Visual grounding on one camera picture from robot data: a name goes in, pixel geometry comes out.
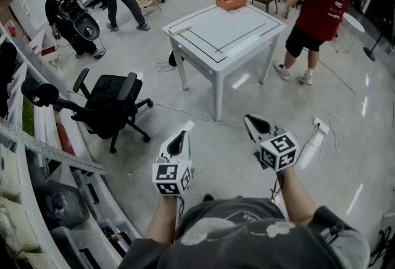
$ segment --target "power strip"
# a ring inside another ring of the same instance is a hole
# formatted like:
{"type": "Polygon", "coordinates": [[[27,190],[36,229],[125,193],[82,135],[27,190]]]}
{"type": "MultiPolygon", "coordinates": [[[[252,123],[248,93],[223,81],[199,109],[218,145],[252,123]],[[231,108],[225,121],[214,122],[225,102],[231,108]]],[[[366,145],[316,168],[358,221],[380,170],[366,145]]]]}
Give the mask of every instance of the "power strip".
{"type": "Polygon", "coordinates": [[[313,124],[314,125],[320,124],[318,125],[319,130],[321,130],[322,133],[324,133],[325,135],[329,133],[329,126],[323,123],[319,118],[313,117],[313,124]]]}

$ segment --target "jeans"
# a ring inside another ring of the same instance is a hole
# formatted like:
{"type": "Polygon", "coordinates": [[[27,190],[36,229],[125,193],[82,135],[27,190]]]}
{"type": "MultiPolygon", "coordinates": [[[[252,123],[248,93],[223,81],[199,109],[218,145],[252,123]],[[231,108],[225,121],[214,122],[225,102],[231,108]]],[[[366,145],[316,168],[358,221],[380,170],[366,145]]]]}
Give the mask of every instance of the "jeans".
{"type": "MultiPolygon", "coordinates": [[[[136,0],[121,0],[130,10],[139,26],[146,23],[141,9],[136,0]]],[[[106,0],[107,8],[109,11],[109,20],[113,27],[117,26],[117,0],[106,0]]]]}

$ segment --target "chair base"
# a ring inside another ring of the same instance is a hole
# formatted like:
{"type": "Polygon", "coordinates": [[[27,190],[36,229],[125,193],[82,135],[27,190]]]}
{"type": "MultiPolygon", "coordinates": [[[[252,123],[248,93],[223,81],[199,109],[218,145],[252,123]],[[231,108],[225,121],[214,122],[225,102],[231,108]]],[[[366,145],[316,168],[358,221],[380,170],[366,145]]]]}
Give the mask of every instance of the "chair base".
{"type": "MultiPolygon", "coordinates": [[[[154,103],[151,99],[145,99],[139,103],[136,104],[137,109],[139,109],[140,107],[147,105],[148,107],[152,108],[154,106],[154,103]]],[[[139,128],[137,125],[135,125],[135,116],[131,117],[131,120],[127,120],[127,123],[134,128],[137,132],[140,132],[143,135],[143,141],[144,142],[150,142],[151,137],[145,133],[141,128],[139,128]]],[[[117,152],[116,148],[115,148],[115,143],[117,142],[117,138],[118,138],[118,132],[116,132],[116,134],[113,135],[112,140],[111,140],[111,146],[110,146],[110,152],[111,154],[115,154],[117,152]]]]}

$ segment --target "orange box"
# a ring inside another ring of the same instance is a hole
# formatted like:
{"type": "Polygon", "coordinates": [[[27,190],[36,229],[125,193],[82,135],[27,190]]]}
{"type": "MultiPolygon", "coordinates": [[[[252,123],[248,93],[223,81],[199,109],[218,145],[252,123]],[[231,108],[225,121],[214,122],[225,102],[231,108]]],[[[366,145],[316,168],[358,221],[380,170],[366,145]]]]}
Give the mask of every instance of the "orange box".
{"type": "Polygon", "coordinates": [[[245,6],[247,0],[215,0],[215,4],[223,10],[229,11],[245,6]]]}

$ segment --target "black t-shirt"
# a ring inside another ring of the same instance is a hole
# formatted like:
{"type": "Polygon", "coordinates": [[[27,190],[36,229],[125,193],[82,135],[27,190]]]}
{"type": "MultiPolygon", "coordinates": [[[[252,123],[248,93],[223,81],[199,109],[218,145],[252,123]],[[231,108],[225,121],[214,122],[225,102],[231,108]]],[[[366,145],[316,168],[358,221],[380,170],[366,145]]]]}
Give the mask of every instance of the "black t-shirt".
{"type": "Polygon", "coordinates": [[[305,227],[268,199],[199,204],[182,218],[170,246],[135,239],[118,269],[361,269],[369,245],[326,207],[305,227]]]}
{"type": "Polygon", "coordinates": [[[65,21],[59,13],[59,3],[61,1],[62,0],[47,0],[45,2],[45,14],[47,16],[49,25],[53,25],[60,20],[65,21]]]}

